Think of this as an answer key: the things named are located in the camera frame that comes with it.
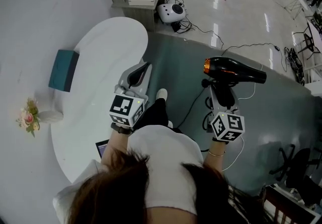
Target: robot vacuum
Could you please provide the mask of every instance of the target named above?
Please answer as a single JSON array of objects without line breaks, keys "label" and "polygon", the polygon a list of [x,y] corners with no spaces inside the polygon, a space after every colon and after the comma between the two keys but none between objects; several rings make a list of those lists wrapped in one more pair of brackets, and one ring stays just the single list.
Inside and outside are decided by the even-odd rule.
[{"label": "robot vacuum", "polygon": [[178,4],[162,4],[156,11],[164,23],[177,22],[186,17],[186,11]]}]

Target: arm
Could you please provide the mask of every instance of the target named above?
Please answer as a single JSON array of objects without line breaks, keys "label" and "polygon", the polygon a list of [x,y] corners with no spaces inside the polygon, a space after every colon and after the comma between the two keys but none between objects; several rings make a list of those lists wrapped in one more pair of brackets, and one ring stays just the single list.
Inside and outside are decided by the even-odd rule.
[{"label": "arm", "polygon": [[122,134],[113,130],[111,138],[105,148],[105,151],[102,155],[101,164],[109,166],[112,161],[113,151],[115,149],[120,150],[121,152],[126,153],[127,150],[127,141],[130,134]]},{"label": "arm", "polygon": [[225,142],[213,141],[203,164],[219,172],[222,172],[222,160],[223,160],[223,155],[225,153],[225,149],[226,149]]}]

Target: curved table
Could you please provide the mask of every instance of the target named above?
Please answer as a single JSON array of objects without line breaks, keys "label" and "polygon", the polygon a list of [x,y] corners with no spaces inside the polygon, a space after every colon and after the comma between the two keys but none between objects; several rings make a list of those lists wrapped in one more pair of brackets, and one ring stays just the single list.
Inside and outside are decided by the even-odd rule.
[{"label": "curved table", "polygon": [[121,74],[142,59],[147,32],[138,21],[117,17],[93,27],[77,44],[79,53],[70,93],[55,90],[54,107],[64,114],[51,124],[58,163],[70,182],[90,160],[100,161],[97,142],[112,129],[108,111]]}]

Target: brown hair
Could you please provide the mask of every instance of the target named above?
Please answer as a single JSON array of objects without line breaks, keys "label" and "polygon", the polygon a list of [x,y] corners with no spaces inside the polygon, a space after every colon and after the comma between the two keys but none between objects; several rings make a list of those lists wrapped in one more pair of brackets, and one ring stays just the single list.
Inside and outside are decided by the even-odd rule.
[{"label": "brown hair", "polygon": [[[72,202],[67,223],[147,223],[148,159],[134,152],[115,151],[109,172],[98,173],[82,184]],[[182,166],[196,185],[198,223],[209,224],[214,214],[218,223],[273,223],[260,203],[237,189],[230,189],[219,172],[207,166]]]}]

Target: white shoe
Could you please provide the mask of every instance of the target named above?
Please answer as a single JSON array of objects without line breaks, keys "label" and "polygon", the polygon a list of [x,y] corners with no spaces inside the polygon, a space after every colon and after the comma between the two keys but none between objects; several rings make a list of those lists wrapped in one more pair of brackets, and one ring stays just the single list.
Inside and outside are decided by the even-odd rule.
[{"label": "white shoe", "polygon": [[162,98],[165,101],[167,101],[168,92],[167,92],[166,89],[162,88],[162,89],[158,90],[158,92],[156,93],[156,98],[155,99],[157,100],[157,99],[160,99],[160,98]]},{"label": "white shoe", "polygon": [[172,122],[169,120],[169,122],[168,122],[168,127],[169,128],[173,128],[173,124],[172,124]]}]

